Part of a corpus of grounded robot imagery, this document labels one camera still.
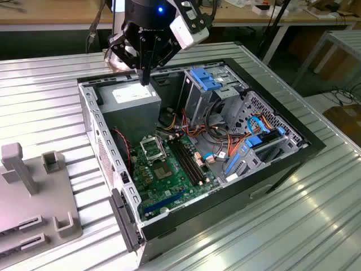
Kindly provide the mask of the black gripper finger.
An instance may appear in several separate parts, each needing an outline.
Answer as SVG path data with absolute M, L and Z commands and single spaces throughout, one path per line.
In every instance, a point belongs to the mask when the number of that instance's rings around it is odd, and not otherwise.
M 156 38 L 149 64 L 146 68 L 146 85 L 150 82 L 150 74 L 158 66 L 164 66 L 181 49 L 176 38 Z
M 114 71 L 135 71 L 141 85 L 147 85 L 147 69 L 141 66 L 140 55 L 123 34 L 108 39 L 108 64 Z

